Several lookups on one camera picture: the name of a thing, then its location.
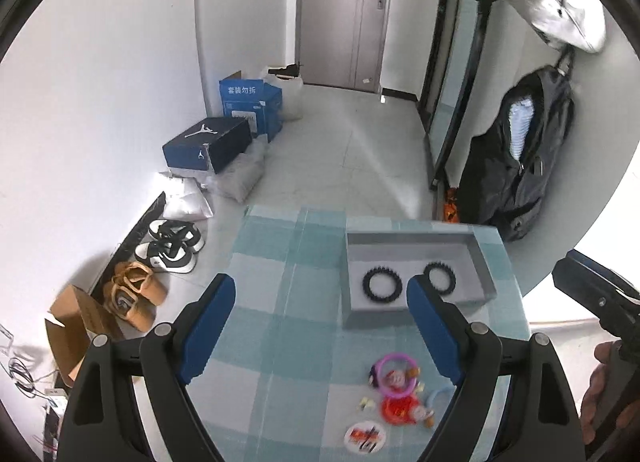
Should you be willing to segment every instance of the white bag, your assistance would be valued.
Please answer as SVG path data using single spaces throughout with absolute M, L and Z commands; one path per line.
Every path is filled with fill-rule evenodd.
M 552 48 L 566 44 L 590 53 L 606 40 L 600 0 L 506 0 Z
M 161 188 L 166 195 L 162 217 L 167 220 L 195 222 L 213 216 L 213 211 L 194 178 L 172 177 L 159 173 Z
M 255 138 L 246 151 L 238 155 L 222 173 L 212 175 L 206 187 L 216 194 L 243 203 L 264 175 L 268 145 L 267 135 Z
M 269 67 L 266 67 L 260 74 L 260 79 L 268 82 L 271 86 L 276 86 L 282 90 L 282 111 L 280 119 L 283 122 L 297 121 L 302 119 L 302 87 L 304 82 L 302 77 L 293 77 L 292 79 L 280 79 L 269 73 Z

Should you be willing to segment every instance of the checkered tablecloth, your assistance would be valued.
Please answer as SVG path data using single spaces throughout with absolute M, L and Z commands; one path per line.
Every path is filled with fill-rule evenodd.
M 360 461 L 342 439 L 355 422 L 377 420 L 361 412 L 362 397 L 380 402 L 367 385 L 371 365 L 389 352 L 413 356 L 429 391 L 450 386 L 441 377 L 415 326 L 367 331 L 340 324 L 340 287 L 346 283 L 345 229 L 438 230 L 437 222 L 347 218 L 327 211 L 284 211 L 254 206 L 244 218 L 227 269 L 236 282 L 236 306 L 212 358 L 188 393 L 227 462 Z M 528 338 L 520 291 L 494 229 L 475 233 L 498 297 L 469 320 L 495 333 Z M 501 381 L 475 460 L 485 460 L 506 394 Z M 436 419 L 448 404 L 436 401 Z M 387 442 L 368 456 L 414 462 L 432 432 L 423 426 L 387 426 Z

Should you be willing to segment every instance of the black backpack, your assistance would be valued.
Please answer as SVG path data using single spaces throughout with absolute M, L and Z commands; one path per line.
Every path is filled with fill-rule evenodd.
M 461 222 L 494 225 L 504 241 L 530 231 L 574 118 L 570 84 L 574 57 L 574 48 L 567 47 L 556 66 L 548 64 L 524 76 L 504 96 L 489 130 L 471 140 L 457 195 Z M 528 97 L 533 116 L 518 161 L 510 151 L 510 112 L 514 103 Z

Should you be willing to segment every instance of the gray box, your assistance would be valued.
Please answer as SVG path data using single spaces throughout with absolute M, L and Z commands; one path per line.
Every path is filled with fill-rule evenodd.
M 406 303 L 406 285 L 434 261 L 448 265 L 456 276 L 456 288 L 444 301 L 479 307 L 497 295 L 472 227 L 451 233 L 347 232 L 346 242 L 349 283 L 342 284 L 345 328 L 414 324 Z M 391 268 L 402 279 L 402 294 L 396 301 L 380 304 L 364 294 L 362 280 L 375 267 Z

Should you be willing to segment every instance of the human hand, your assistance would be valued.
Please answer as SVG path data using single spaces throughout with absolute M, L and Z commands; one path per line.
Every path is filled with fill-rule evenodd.
M 602 394 L 607 384 L 607 364 L 609 363 L 612 345 L 612 342 L 601 343 L 596 346 L 593 352 L 595 358 L 599 360 L 600 366 L 593 370 L 593 373 L 591 374 L 589 389 L 585 392 L 584 398 L 582 399 L 582 405 L 580 407 L 582 440 L 585 445 L 590 444 L 596 438 L 596 432 L 593 428 L 593 418 L 595 417 L 596 410 L 598 409 L 600 394 Z M 616 428 L 626 428 L 638 412 L 640 412 L 640 400 L 629 404 L 622 413 L 620 413 L 616 420 Z

